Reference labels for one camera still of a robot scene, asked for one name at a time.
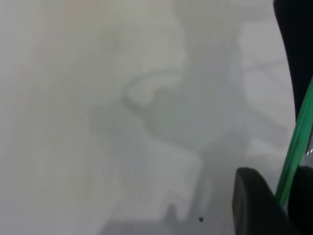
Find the black plastic part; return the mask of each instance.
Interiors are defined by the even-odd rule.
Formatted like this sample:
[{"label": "black plastic part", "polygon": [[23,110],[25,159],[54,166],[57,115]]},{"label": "black plastic part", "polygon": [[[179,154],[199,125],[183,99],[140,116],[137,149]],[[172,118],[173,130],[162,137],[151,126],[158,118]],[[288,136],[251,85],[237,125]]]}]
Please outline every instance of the black plastic part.
[{"label": "black plastic part", "polygon": [[313,169],[298,167],[288,203],[290,220],[303,235],[313,234]]},{"label": "black plastic part", "polygon": [[300,234],[254,169],[237,170],[232,207],[236,235]]},{"label": "black plastic part", "polygon": [[274,0],[274,10],[287,53],[298,118],[313,76],[313,0]]}]

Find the white background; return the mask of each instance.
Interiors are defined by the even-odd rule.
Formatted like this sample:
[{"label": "white background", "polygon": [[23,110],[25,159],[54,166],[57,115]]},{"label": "white background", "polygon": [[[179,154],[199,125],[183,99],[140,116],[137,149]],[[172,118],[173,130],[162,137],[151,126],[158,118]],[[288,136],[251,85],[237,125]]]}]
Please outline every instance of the white background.
[{"label": "white background", "polygon": [[2,235],[233,234],[293,127],[271,1],[0,2]]}]

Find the blurry surface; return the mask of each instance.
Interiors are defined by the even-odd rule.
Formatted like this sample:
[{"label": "blurry surface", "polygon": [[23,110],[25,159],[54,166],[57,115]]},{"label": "blurry surface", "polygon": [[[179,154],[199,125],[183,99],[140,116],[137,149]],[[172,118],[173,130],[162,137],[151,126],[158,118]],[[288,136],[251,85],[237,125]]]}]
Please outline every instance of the blurry surface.
[{"label": "blurry surface", "polygon": [[271,1],[3,0],[0,52],[2,234],[233,234],[236,168],[276,188]]}]

